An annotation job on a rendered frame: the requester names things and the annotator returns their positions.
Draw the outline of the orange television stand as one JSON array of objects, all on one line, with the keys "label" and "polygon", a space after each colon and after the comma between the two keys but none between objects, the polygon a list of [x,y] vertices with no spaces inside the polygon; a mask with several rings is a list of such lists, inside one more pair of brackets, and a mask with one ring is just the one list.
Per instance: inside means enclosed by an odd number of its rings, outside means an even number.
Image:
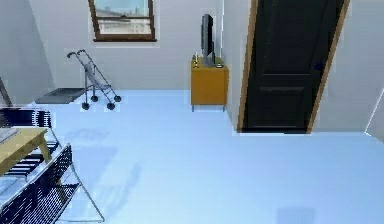
[{"label": "orange television stand", "polygon": [[223,68],[207,67],[198,56],[198,67],[194,68],[194,58],[191,61],[191,106],[221,105],[225,110],[229,83],[229,69],[220,57],[215,60]]}]

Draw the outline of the black flat television set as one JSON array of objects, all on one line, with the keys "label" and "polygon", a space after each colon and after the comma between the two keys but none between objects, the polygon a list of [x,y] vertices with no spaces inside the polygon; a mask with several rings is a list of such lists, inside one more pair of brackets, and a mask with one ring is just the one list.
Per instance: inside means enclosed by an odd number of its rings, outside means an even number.
[{"label": "black flat television set", "polygon": [[207,67],[213,67],[214,41],[213,41],[213,18],[210,14],[204,14],[201,22],[201,50],[203,64]]}]

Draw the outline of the grey folding stroller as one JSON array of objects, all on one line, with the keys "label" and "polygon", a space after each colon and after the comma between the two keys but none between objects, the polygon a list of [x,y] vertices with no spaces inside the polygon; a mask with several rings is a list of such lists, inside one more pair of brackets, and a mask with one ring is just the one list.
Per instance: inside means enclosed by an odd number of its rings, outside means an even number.
[{"label": "grey folding stroller", "polygon": [[121,101],[121,97],[116,94],[112,85],[107,81],[98,66],[85,49],[80,49],[77,52],[72,51],[67,54],[68,58],[75,56],[84,69],[85,79],[85,101],[82,103],[82,108],[88,110],[90,104],[88,100],[97,102],[99,100],[96,91],[100,90],[108,100],[106,104],[109,110],[115,109],[115,103]]}]

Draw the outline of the black room door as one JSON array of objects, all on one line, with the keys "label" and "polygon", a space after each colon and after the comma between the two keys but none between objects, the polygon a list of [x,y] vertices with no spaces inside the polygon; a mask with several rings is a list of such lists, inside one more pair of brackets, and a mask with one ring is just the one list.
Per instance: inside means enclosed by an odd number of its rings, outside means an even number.
[{"label": "black room door", "polygon": [[344,0],[259,0],[243,130],[307,130]]}]

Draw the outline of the brown framed window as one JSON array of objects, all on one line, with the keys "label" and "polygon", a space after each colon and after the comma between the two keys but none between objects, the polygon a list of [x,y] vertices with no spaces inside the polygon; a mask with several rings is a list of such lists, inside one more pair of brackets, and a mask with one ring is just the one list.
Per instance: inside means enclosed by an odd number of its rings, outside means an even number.
[{"label": "brown framed window", "polygon": [[95,42],[156,42],[154,0],[88,0]]}]

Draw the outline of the light wooden table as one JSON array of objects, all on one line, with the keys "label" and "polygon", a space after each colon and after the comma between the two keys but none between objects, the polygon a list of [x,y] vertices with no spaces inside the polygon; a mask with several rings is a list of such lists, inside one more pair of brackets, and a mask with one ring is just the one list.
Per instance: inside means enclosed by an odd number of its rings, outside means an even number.
[{"label": "light wooden table", "polygon": [[3,176],[21,159],[39,148],[44,161],[48,163],[51,152],[47,146],[45,128],[18,128],[18,132],[0,144],[0,176]]}]

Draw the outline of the grey laptop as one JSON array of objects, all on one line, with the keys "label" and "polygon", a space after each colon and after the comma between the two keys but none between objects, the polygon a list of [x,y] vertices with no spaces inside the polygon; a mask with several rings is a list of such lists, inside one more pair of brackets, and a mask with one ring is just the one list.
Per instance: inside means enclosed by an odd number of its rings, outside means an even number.
[{"label": "grey laptop", "polygon": [[18,130],[16,128],[0,128],[0,144],[14,136]]}]

